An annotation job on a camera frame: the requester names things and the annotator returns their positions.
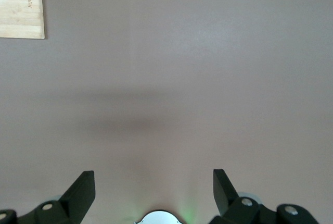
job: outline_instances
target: bamboo cutting board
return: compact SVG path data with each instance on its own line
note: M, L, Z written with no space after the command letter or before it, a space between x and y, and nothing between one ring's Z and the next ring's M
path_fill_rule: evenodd
M42 0L0 0L0 37L44 39Z

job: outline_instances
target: gray floor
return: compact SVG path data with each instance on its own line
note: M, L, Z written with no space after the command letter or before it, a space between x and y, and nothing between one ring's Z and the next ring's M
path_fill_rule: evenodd
M239 191L333 219L333 0L44 0L46 40L0 39L0 209L95 170L83 223L218 214Z

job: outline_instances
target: silver bolt head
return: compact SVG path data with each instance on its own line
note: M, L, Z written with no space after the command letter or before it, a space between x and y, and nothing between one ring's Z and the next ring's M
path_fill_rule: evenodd
M252 202L251 202L250 199L244 198L243 200L241 200L241 202L242 202L243 205L245 205L245 206L248 206L248 207L252 206Z
M292 206L286 206L285 211L291 215L298 215L296 208L294 208Z
M2 214L0 214L0 220L2 220L2 219L5 219L5 218L6 218L6 216L7 216L7 214L6 214L6 213L2 213Z
M45 204L43 207L42 207L42 210L49 210L53 207L53 204L52 203L48 203L48 204Z

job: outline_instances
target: black plastic bracket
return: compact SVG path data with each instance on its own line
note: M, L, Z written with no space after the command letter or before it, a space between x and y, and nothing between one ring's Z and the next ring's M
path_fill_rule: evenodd
M44 202L21 217L12 209L0 210L0 224L79 224L94 199L94 172L85 171L58 201Z
M214 169L213 190L220 216L210 224L318 224L301 206L282 204L274 212L249 197L239 197L223 169Z

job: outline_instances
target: metal screw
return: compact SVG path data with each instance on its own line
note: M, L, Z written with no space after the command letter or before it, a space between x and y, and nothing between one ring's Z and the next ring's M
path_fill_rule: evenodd
M2 219L5 219L5 218L6 218L6 216L7 216L7 214L6 214L6 213L2 213L2 214L0 214L0 220L2 220Z
M296 208L294 208L292 206L286 206L285 211L291 215L298 215Z
M243 200L241 200L241 202L242 202L243 205L245 205L245 206L248 206L248 207L252 206L252 202L251 202L250 199L244 198Z
M49 210L52 208L52 206L53 206L52 203L46 204L42 207L42 210Z

